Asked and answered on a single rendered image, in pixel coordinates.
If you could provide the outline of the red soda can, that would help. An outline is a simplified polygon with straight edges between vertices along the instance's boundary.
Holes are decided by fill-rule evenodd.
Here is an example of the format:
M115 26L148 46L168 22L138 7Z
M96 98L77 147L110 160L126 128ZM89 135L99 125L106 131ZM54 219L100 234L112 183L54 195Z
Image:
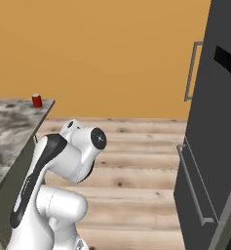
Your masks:
M32 102L34 107L41 107L42 106L42 99L39 94L32 95Z

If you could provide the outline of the dark grey fridge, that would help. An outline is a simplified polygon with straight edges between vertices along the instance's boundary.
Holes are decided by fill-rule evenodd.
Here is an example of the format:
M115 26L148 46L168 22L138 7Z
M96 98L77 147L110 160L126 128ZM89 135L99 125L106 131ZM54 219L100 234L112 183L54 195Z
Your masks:
M212 0L182 154L202 213L201 226L181 161L174 201L185 250L231 250L231 0Z

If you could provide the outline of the grey-green counter cabinet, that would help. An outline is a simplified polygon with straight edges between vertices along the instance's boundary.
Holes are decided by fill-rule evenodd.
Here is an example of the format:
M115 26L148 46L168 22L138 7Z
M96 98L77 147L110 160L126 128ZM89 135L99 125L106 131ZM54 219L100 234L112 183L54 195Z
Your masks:
M0 250L6 249L11 236L10 214L31 162L36 133L55 101L42 104L0 99Z

